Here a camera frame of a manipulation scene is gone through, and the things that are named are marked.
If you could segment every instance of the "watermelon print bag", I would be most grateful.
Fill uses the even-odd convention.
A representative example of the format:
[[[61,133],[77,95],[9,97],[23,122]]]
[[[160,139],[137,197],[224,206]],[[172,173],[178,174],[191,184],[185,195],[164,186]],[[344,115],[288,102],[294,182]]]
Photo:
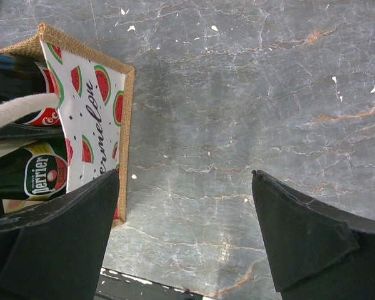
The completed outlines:
[[[113,226],[126,220],[126,184],[134,68],[47,24],[2,53],[46,61],[67,144],[67,193],[111,169],[120,191]]]

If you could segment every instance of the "red label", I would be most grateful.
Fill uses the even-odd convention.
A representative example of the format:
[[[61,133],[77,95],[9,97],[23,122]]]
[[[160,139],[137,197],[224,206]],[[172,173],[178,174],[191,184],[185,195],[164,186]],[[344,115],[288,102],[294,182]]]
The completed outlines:
[[[56,191],[61,189],[67,183],[67,164],[60,158],[56,157],[57,162],[57,183],[56,183]]]
[[[51,81],[49,69],[38,62],[35,62],[43,74],[44,81],[46,82],[46,92],[55,93],[54,84]],[[29,122],[24,123],[25,125],[31,126],[60,126],[60,118],[58,116],[57,109],[46,108],[39,112],[39,114]]]

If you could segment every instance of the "bottle label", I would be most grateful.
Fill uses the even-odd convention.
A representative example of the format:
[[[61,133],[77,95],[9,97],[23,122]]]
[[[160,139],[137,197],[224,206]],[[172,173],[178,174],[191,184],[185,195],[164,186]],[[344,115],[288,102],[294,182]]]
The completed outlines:
[[[51,81],[49,69],[45,65],[39,64],[38,62],[35,62],[35,64],[43,74],[44,81],[46,82],[46,92],[54,93],[54,84]],[[59,126],[61,125],[61,122],[57,109],[46,108],[42,109],[34,119],[23,124],[30,126]]]
[[[25,167],[24,192],[29,196],[26,200],[42,201],[65,187],[67,162],[48,143],[34,143],[24,149],[32,153]]]

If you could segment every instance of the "green glass bottle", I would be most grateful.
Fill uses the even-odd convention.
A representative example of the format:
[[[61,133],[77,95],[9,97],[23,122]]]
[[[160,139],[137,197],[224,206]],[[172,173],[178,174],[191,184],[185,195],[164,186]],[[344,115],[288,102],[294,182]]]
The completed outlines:
[[[0,198],[46,201],[66,192],[64,138],[34,142],[0,157]]]
[[[18,97],[55,91],[46,64],[29,57],[0,53],[0,104]],[[39,127],[61,125],[54,108],[33,112],[15,123]]]

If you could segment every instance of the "white rope handle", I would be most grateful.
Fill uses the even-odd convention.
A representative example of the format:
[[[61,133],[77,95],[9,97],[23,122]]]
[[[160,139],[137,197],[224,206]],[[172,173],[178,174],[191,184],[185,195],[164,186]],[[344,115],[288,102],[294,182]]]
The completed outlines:
[[[36,94],[20,97],[0,104],[0,128],[19,118],[46,108],[58,106],[56,94]]]

